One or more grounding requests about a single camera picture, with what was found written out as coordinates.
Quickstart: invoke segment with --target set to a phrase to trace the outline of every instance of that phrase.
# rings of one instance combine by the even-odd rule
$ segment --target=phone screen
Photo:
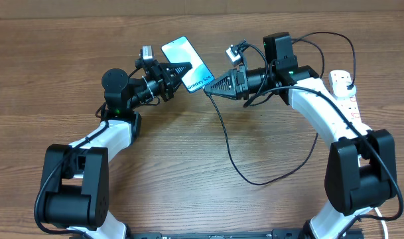
[[[214,80],[214,75],[186,37],[180,37],[162,46],[162,52],[170,63],[191,63],[193,68],[182,77],[182,83],[190,93],[201,89]]]

